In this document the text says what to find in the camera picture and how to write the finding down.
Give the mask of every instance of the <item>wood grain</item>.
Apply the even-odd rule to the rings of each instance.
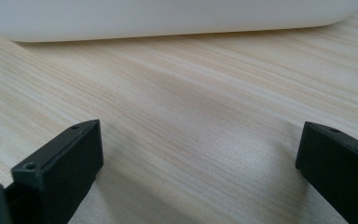
[[[346,223],[295,169],[304,121],[358,138],[358,12],[308,29],[0,37],[0,182],[74,123],[105,164],[71,223]]]

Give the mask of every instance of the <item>white plastic casing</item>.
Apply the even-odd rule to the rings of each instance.
[[[0,35],[21,42],[311,27],[358,0],[0,0]]]

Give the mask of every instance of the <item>white object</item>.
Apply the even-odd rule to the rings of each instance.
[[[358,0],[0,0],[0,35],[21,42],[321,26]]]

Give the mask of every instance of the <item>screw hole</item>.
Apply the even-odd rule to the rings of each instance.
[[[27,169],[27,170],[34,170],[34,169],[36,169],[36,163],[29,162],[29,163],[24,165],[24,168]]]

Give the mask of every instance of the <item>light wood surface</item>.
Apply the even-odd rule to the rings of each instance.
[[[358,138],[358,12],[325,27],[69,43],[0,37],[0,182],[100,119],[71,223],[346,223],[295,169],[304,121]]]

